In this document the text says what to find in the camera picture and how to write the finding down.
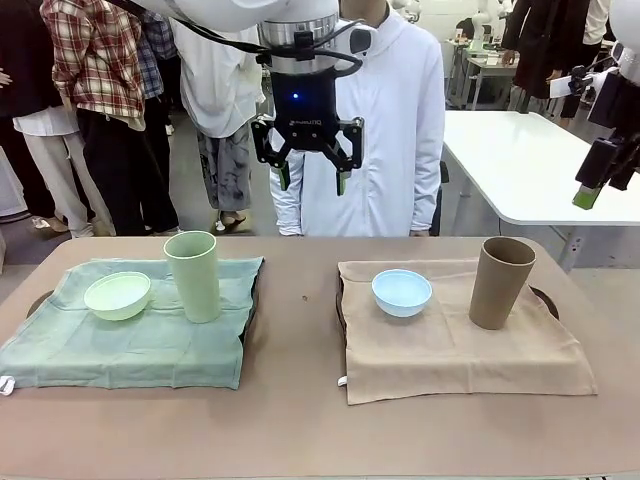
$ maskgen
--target hand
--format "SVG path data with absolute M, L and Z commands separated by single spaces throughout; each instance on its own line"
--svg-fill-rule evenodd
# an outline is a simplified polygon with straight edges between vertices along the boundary
M 562 70 L 554 70 L 553 73 L 547 78 L 547 83 L 551 83 L 559 78 L 562 78 Z
M 4 88 L 7 85 L 11 85 L 11 83 L 13 83 L 13 80 L 11 80 L 11 77 L 6 73 L 4 73 L 4 70 L 0 68 L 0 88 Z
M 516 51 L 515 50 L 507 50 L 502 55 L 502 65 L 505 67 L 507 65 L 513 65 L 516 61 Z

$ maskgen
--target paper tag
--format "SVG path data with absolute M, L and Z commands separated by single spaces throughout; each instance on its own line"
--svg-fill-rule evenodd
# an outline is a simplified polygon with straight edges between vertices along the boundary
M 13 377 L 0 377 L 0 395 L 8 397 L 13 393 L 16 386 L 16 380 Z
M 570 82 L 570 76 L 552 81 L 550 89 L 551 98 L 568 97 L 571 95 L 571 88 L 569 87 Z

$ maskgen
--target cup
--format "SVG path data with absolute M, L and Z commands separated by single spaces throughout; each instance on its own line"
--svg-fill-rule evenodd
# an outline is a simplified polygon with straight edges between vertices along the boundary
M 535 262 L 536 252 L 519 240 L 496 237 L 484 242 L 469 309 L 471 321 L 487 330 L 503 328 Z
M 164 244 L 164 254 L 187 318 L 193 323 L 218 318 L 221 309 L 216 237 L 208 232 L 179 233 Z

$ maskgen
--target brown cup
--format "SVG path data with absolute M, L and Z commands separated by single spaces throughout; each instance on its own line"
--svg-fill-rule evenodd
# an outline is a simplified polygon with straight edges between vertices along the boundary
M 479 327 L 500 330 L 522 290 L 536 252 L 513 238 L 490 238 L 482 245 L 469 318 Z

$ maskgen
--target cable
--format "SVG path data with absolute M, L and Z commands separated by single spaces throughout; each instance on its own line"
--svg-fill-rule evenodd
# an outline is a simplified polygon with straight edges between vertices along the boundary
M 348 24 L 346 24 L 344 27 L 339 28 L 338 30 L 334 30 L 328 37 L 323 38 L 322 40 L 319 40 L 318 42 L 313 44 L 314 48 L 318 48 L 321 47 L 323 45 L 326 45 L 327 43 L 329 43 L 331 40 L 333 40 L 334 38 L 342 35 L 344 32 L 346 32 L 347 30 L 349 30 L 350 28 L 355 27 L 356 25 L 361 25 L 364 23 L 363 19 L 359 19 L 359 20 L 354 20 L 353 22 L 349 22 Z
M 600 60 L 598 60 L 597 62 L 592 63 L 590 66 L 587 67 L 587 72 L 590 70 L 593 70 L 594 68 L 596 68 L 598 65 L 607 62 L 608 60 L 612 60 L 613 57 L 611 55 L 608 55 Z
M 346 70 L 336 70 L 336 78 L 348 77 L 349 75 L 356 73 L 360 68 L 362 68 L 362 65 L 364 65 L 364 62 L 358 57 L 347 55 L 345 53 L 331 52 L 329 50 L 314 50 L 313 53 L 321 57 L 333 57 L 353 63 L 353 65 Z
M 313 54 L 313 55 L 323 56 L 323 57 L 333 57 L 339 60 L 346 60 L 348 62 L 351 62 L 353 65 L 350 68 L 347 68 L 346 70 L 336 71 L 337 78 L 349 76 L 357 72 L 358 70 L 360 70 L 360 68 L 362 68 L 362 65 L 363 65 L 363 61 L 353 55 L 347 55 L 341 52 L 333 52 L 331 50 L 318 49 L 318 46 L 321 46 L 330 42 L 333 38 L 344 33 L 348 28 L 352 28 L 353 25 L 360 23 L 361 20 L 356 20 L 338 29 L 337 31 L 329 35 L 327 38 L 323 39 L 319 44 L 314 45 L 314 47 L 309 51 L 305 49 L 294 48 L 294 47 L 267 48 L 267 47 L 263 47 L 262 45 L 256 45 L 253 43 L 237 42 L 234 40 L 229 40 L 227 38 L 224 38 L 222 35 L 218 35 L 217 33 L 209 30 L 208 28 L 200 27 L 198 25 L 194 25 L 192 23 L 185 22 L 183 20 L 178 20 L 178 22 L 180 22 L 182 25 L 187 27 L 192 32 L 197 33 L 198 35 L 201 35 L 202 37 L 208 40 L 211 40 L 216 43 L 220 43 L 222 45 L 227 45 L 229 47 L 236 48 L 242 52 L 251 53 L 254 55 L 268 54 L 274 57 L 281 57 L 281 58 L 297 58 L 301 54 Z
M 251 54 L 254 54 L 254 55 L 260 55 L 260 54 L 263 54 L 263 53 L 269 53 L 270 52 L 270 50 L 267 47 L 263 47 L 262 45 L 256 45 L 254 43 L 237 42 L 235 40 L 229 40 L 227 38 L 224 38 L 222 35 L 218 35 L 217 33 L 212 32 L 208 28 L 200 27 L 198 25 L 194 25 L 192 23 L 185 22 L 184 20 L 177 20 L 177 21 L 180 22 L 185 27 L 187 27 L 192 32 L 197 33 L 198 35 L 206 38 L 207 40 L 211 40 L 213 42 L 220 43 L 222 45 L 227 45 L 229 47 L 237 48 L 238 50 L 240 50 L 242 52 L 251 53 Z

